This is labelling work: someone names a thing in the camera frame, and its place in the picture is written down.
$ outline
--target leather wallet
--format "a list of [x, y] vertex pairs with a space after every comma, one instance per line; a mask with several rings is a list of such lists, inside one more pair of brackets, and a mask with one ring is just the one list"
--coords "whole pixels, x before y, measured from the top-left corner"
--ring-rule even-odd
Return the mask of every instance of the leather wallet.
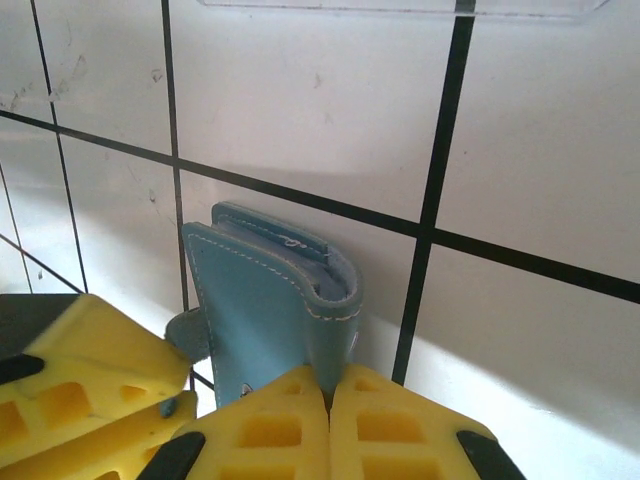
[[362, 304], [362, 277], [348, 256], [227, 202], [213, 206], [211, 226], [187, 223], [182, 236], [200, 308], [175, 317], [166, 337], [193, 362], [210, 353], [217, 407], [303, 364], [330, 401]]

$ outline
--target black grout line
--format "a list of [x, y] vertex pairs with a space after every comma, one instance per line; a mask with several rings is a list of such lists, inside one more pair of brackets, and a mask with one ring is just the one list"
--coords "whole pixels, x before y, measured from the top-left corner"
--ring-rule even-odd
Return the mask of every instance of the black grout line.
[[553, 280], [640, 304], [640, 284], [483, 240], [436, 229], [433, 243]]
[[[122, 153], [134, 155], [147, 160], [152, 160], [163, 165], [174, 166], [175, 161], [171, 155], [167, 155], [160, 152], [154, 152], [142, 147], [136, 147], [126, 143], [118, 142], [104, 137], [99, 137], [90, 133], [80, 132], [71, 128], [63, 127], [60, 125], [52, 125], [42, 120], [37, 120], [16, 113], [0, 110], [0, 117], [5, 117], [17, 122], [32, 125], [34, 127], [43, 128], [53, 132], [59, 132], [61, 135], [83, 140], [85, 142], [92, 143], [94, 145], [100, 145], [106, 148], [117, 150]], [[394, 217], [385, 213], [376, 212], [366, 208], [358, 207], [348, 203], [340, 202], [330, 198], [314, 195], [312, 193], [303, 192], [290, 187], [284, 187], [271, 182], [266, 182], [257, 178], [241, 175], [239, 173], [230, 172], [216, 167], [208, 165], [202, 165], [200, 163], [192, 162], [190, 160], [177, 159], [177, 166], [180, 170], [202, 175], [214, 180], [218, 180], [224, 183], [235, 185], [242, 188], [247, 188], [256, 192], [264, 193], [273, 197], [278, 197], [283, 200], [305, 205], [317, 210], [322, 210], [327, 213], [333, 213], [341, 217], [350, 218], [357, 222], [362, 222], [367, 225], [379, 227], [384, 230], [399, 233], [401, 235], [407, 235], [409, 237], [417, 237], [419, 225], [411, 220]]]
[[[18, 248], [22, 250], [22, 242], [20, 241], [20, 233], [18, 232], [18, 226], [16, 225], [16, 217], [13, 214], [13, 206], [11, 205], [11, 197], [9, 197], [9, 187], [7, 186], [7, 180], [4, 178], [4, 170], [2, 170], [2, 162], [0, 162], [0, 179], [4, 187], [4, 193], [7, 197], [7, 205], [9, 206], [9, 215], [11, 215], [11, 223], [13, 224], [13, 231], [16, 234], [16, 240], [18, 241]], [[24, 267], [24, 274], [27, 277], [27, 284], [29, 285], [29, 292], [33, 293], [33, 287], [31, 286], [31, 276], [29, 270], [27, 270], [27, 262], [24, 259], [24, 254], [20, 252], [20, 258], [22, 258], [22, 266]]]
[[178, 124], [176, 117], [176, 89], [173, 72], [173, 47], [171, 44], [171, 15], [169, 0], [162, 0], [162, 32], [164, 36], [165, 70], [167, 75], [167, 97], [169, 100], [169, 132], [171, 135], [171, 157], [173, 163], [173, 190], [176, 204], [176, 228], [178, 233], [178, 257], [180, 263], [180, 285], [182, 288], [182, 308], [189, 310], [189, 289], [187, 287], [187, 264], [182, 238], [184, 215], [182, 210], [182, 183], [178, 166]]
[[213, 385], [213, 383], [211, 383], [209, 380], [207, 380], [206, 378], [204, 378], [202, 375], [200, 375], [198, 372], [196, 372], [195, 370], [193, 371], [193, 376], [195, 377], [196, 380], [198, 380], [200, 383], [204, 384], [205, 386], [209, 387], [211, 390], [215, 391], [215, 386]]
[[35, 263], [36, 265], [38, 265], [40, 268], [46, 270], [47, 272], [49, 272], [51, 275], [53, 275], [54, 277], [56, 277], [56, 279], [58, 279], [60, 282], [64, 283], [67, 287], [69, 287], [71, 290], [73, 290], [76, 293], [83, 293], [82, 290], [80, 290], [78, 287], [76, 287], [73, 283], [71, 283], [69, 280], [67, 280], [66, 278], [64, 278], [62, 275], [60, 275], [58, 272], [56, 272], [55, 270], [53, 270], [52, 268], [48, 267], [47, 265], [45, 265], [44, 263], [42, 263], [40, 260], [38, 260], [36, 257], [34, 257], [33, 255], [31, 255], [29, 252], [27, 252], [25, 249], [23, 249], [20, 245], [17, 245], [16, 243], [12, 242], [11, 240], [9, 240], [7, 237], [5, 237], [4, 235], [2, 235], [0, 233], [0, 240], [4, 240], [6, 243], [8, 243], [9, 245], [11, 245], [13, 248], [15, 248], [16, 250], [18, 250], [20, 253], [22, 253], [22, 255], [24, 255], [25, 257], [27, 257], [29, 260], [31, 260], [33, 263]]
[[427, 276], [427, 266], [431, 253], [432, 232], [435, 228], [438, 207], [444, 186], [444, 177], [453, 140], [453, 131], [458, 114], [458, 103], [462, 93], [464, 71], [473, 33], [473, 17], [456, 17], [451, 35], [451, 47], [447, 61], [442, 98], [438, 113], [438, 123], [433, 139], [433, 150], [429, 174], [420, 215], [420, 235], [416, 240], [407, 288], [407, 298], [402, 315], [396, 358], [393, 364], [392, 380], [404, 384], [411, 356], [413, 336], [418, 322], [422, 301], [422, 291]]
[[[48, 122], [43, 122], [42, 120], [37, 120], [34, 118], [30, 118], [30, 117], [24, 117], [22, 115], [18, 115], [15, 113], [11, 113], [11, 112], [7, 112], [4, 110], [0, 110], [0, 117], [4, 117], [4, 118], [8, 118], [10, 120], [14, 120], [16, 122], [20, 122], [20, 123], [24, 123], [27, 125], [32, 125], [34, 127], [38, 127], [38, 128], [42, 128], [44, 130], [49, 130], [52, 132], [56, 132], [59, 131], [60, 134], [68, 136], [68, 137], [72, 137], [72, 138], [76, 138], [82, 141], [86, 141], [88, 143], [92, 143], [95, 145], [100, 145], [106, 148], [111, 148], [113, 150], [117, 150], [120, 151], [122, 153], [126, 153], [129, 155], [133, 155], [133, 156], [137, 156], [140, 158], [145, 158], [147, 160], [152, 160], [154, 162], [157, 163], [161, 163], [163, 165], [169, 165], [171, 166], [172, 164], [172, 157], [163, 153], [158, 153], [158, 152], [154, 152], [152, 150], [147, 150], [141, 147], [136, 147], [133, 145], [129, 145], [126, 143], [122, 143], [122, 142], [117, 142], [115, 140], [110, 140], [104, 137], [98, 137], [92, 134], [88, 134], [88, 133], [84, 133], [84, 132], [79, 132], [77, 130], [73, 130], [70, 128], [66, 128], [66, 127], [61, 127], [61, 126], [55, 126], [52, 125]], [[198, 175], [203, 175], [203, 176], [207, 176], [210, 178], [214, 178], [220, 181], [225, 181], [226, 183], [232, 183], [235, 184], [237, 186], [243, 187], [243, 188], [247, 188], [250, 190], [256, 190], [256, 191], [260, 191], [262, 193], [266, 193], [268, 195], [273, 195], [273, 193], [270, 191], [271, 188], [277, 189], [279, 186], [278, 185], [274, 185], [274, 184], [268, 184], [267, 182], [262, 182], [261, 180], [257, 180], [257, 179], [252, 179], [250, 177], [244, 177], [242, 175], [238, 175], [232, 172], [226, 172], [224, 170], [220, 170], [220, 169], [216, 169], [214, 167], [209, 167], [206, 165], [200, 165], [197, 164], [195, 162], [190, 162], [188, 160], [182, 160], [179, 159], [178, 160], [179, 165], [181, 166], [182, 170], [186, 170], [189, 171], [191, 173], [195, 173]], [[287, 187], [281, 187], [284, 188], [290, 192], [296, 192], [293, 189], [287, 189]], [[311, 197], [316, 197], [312, 194], [307, 194], [305, 192], [300, 192], [302, 195], [310, 195]], [[289, 200], [288, 198], [289, 192], [287, 192], [286, 195], [275, 195], [278, 196], [280, 198], [285, 198], [287, 200]], [[418, 232], [420, 230], [420, 226], [417, 223], [411, 222], [409, 220], [403, 220], [403, 219], [399, 219], [396, 217], [390, 217], [390, 219], [392, 219], [392, 222], [394, 222], [394, 225], [396, 227], [401, 227], [399, 229], [394, 229], [394, 228], [389, 228], [390, 224], [386, 224], [384, 225], [385, 222], [382, 221], [378, 221], [378, 220], [374, 220], [374, 221], [370, 221], [371, 218], [369, 218], [368, 216], [362, 216], [360, 217], [359, 215], [362, 213], [360, 210], [365, 210], [365, 209], [360, 209], [360, 207], [353, 207], [352, 205], [347, 205], [347, 204], [341, 204], [340, 202], [334, 201], [334, 200], [330, 200], [330, 199], [324, 199], [322, 197], [317, 197], [318, 198], [318, 203], [317, 204], [313, 204], [312, 201], [309, 202], [296, 202], [296, 200], [291, 199], [290, 201], [292, 202], [296, 202], [296, 203], [301, 203], [303, 205], [307, 205], [310, 206], [312, 208], [317, 208], [320, 210], [324, 210], [326, 212], [329, 213], [334, 213], [332, 211], [332, 209], [339, 209], [340, 207], [342, 207], [344, 205], [344, 211], [343, 213], [347, 213], [347, 214], [343, 214], [341, 216], [344, 216], [346, 218], [351, 218], [353, 220], [356, 221], [360, 221], [363, 223], [367, 223], [369, 225], [373, 225], [373, 226], [378, 226], [380, 228], [386, 229], [386, 230], [390, 230], [396, 233], [400, 233], [400, 234], [405, 234], [407, 236], [410, 237], [418, 237]], [[324, 207], [325, 205], [322, 203], [324, 200], [329, 202], [329, 208], [321, 208]], [[374, 214], [378, 214], [381, 215], [382, 217], [386, 217], [385, 214], [380, 214], [378, 212], [373, 212], [370, 210], [365, 210], [365, 212], [369, 213], [370, 215], [374, 215]], [[447, 232], [443, 232], [443, 231], [437, 231], [437, 238], [441, 239], [442, 236], [446, 234]], [[484, 257], [485, 254], [483, 253], [483, 250], [480, 249], [477, 252], [475, 251], [475, 248], [477, 248], [475, 245], [480, 245], [480, 244], [472, 244], [472, 245], [464, 245], [464, 249], [463, 248], [456, 248], [457, 242], [452, 242], [451, 244], [447, 244], [443, 246], [446, 246], [448, 248], [454, 249], [454, 250], [460, 250], [463, 251], [465, 253], [468, 253], [470, 255], [474, 255], [474, 256], [478, 256], [478, 257]], [[503, 265], [507, 265], [510, 267], [514, 267], [514, 268], [521, 268], [519, 266], [519, 264], [512, 264], [511, 263], [511, 257], [510, 256], [497, 256], [495, 259], [492, 259], [498, 263], [501, 263]], [[553, 260], [548, 260], [548, 259], [544, 259], [541, 258], [540, 259], [541, 262], [553, 262]], [[569, 278], [565, 279], [565, 278], [560, 278], [560, 274], [553, 274], [550, 273], [548, 275], [544, 274], [544, 273], [539, 273], [540, 275], [544, 275], [544, 276], [548, 276], [550, 278], [562, 281], [562, 282], [566, 282], [566, 283], [574, 283], [572, 282]], [[598, 275], [602, 275], [599, 274], [597, 272], [592, 272], [593, 275], [598, 276]], [[600, 284], [606, 284], [606, 280], [598, 280], [595, 281], [594, 284], [595, 285], [600, 285]], [[584, 288], [589, 288], [588, 286], [589, 284], [585, 284], [585, 285], [581, 285]], [[595, 291], [599, 291], [600, 293], [605, 293], [607, 294], [607, 292], [605, 291], [601, 291], [602, 289], [595, 289]]]
[[180, 168], [191, 173], [203, 175], [221, 182], [230, 183], [238, 187], [243, 187], [254, 192], [264, 193], [272, 197], [278, 197], [299, 205], [333, 213], [345, 218], [350, 218], [357, 222], [366, 223], [374, 227], [382, 228], [401, 235], [416, 237], [418, 234], [418, 224], [411, 220], [376, 212], [367, 208], [358, 207], [348, 203], [340, 202], [330, 198], [303, 192], [294, 188], [277, 185], [257, 178], [248, 177], [239, 173], [222, 170], [220, 168], [202, 165], [190, 160], [180, 159]]
[[[44, 79], [47, 84], [47, 95], [51, 95], [51, 78], [49, 77], [49, 68], [47, 66], [47, 60], [44, 53], [44, 44], [42, 42], [42, 34], [40, 32], [40, 23], [38, 22], [38, 12], [36, 11], [35, 0], [31, 0], [31, 11], [33, 13], [33, 22], [36, 28], [36, 36], [38, 37], [38, 46], [40, 48], [40, 58], [42, 60], [42, 69], [44, 71]], [[49, 107], [51, 108], [51, 117], [53, 118], [54, 126], [58, 125], [58, 117], [56, 115], [56, 108], [52, 101], [49, 101]], [[78, 264], [80, 266], [80, 273], [82, 275], [82, 284], [84, 291], [89, 292], [87, 286], [87, 276], [84, 271], [84, 261], [82, 260], [82, 251], [80, 249], [80, 237], [78, 235], [78, 226], [76, 224], [76, 215], [73, 209], [73, 202], [71, 200], [71, 189], [69, 188], [69, 176], [67, 175], [67, 164], [64, 159], [64, 151], [62, 150], [62, 141], [60, 139], [60, 132], [56, 131], [56, 142], [58, 144], [58, 155], [60, 156], [60, 167], [62, 168], [62, 178], [64, 180], [64, 188], [67, 194], [67, 204], [69, 206], [69, 215], [71, 216], [71, 226], [73, 228], [73, 237], [76, 242], [76, 253], [78, 255]]]

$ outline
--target dirt mark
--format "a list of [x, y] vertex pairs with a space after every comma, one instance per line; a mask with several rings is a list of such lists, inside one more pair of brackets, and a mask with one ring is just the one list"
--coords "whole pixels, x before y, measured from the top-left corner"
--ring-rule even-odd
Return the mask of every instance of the dirt mark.
[[162, 80], [163, 77], [164, 74], [159, 68], [154, 68], [153, 70], [151, 70], [151, 78], [153, 79], [153, 83], [158, 83], [160, 80]]

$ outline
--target black rubber tip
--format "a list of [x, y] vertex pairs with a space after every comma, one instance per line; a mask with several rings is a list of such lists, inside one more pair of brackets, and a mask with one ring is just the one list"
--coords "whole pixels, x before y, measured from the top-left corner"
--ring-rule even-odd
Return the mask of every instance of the black rubber tip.
[[495, 440], [467, 430], [457, 436], [480, 480], [526, 480]]
[[206, 441], [200, 432], [188, 432], [168, 441], [156, 452], [137, 480], [185, 480]]
[[42, 371], [44, 361], [24, 351], [77, 298], [75, 293], [0, 295], [0, 385]]

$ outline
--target yellow foam pad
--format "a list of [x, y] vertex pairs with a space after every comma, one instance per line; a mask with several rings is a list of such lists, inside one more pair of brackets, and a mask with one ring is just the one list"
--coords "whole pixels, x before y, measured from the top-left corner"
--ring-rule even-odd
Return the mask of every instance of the yellow foam pad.
[[0, 468], [178, 394], [190, 368], [93, 295], [80, 295], [24, 353], [45, 367], [0, 385]]
[[187, 480], [327, 480], [329, 425], [310, 367], [299, 367], [181, 428], [206, 443]]
[[495, 439], [482, 424], [349, 365], [331, 408], [331, 478], [478, 480], [461, 430]]
[[177, 400], [169, 418], [152, 405], [0, 469], [0, 480], [135, 480], [160, 445], [195, 418], [195, 393], [183, 392]]

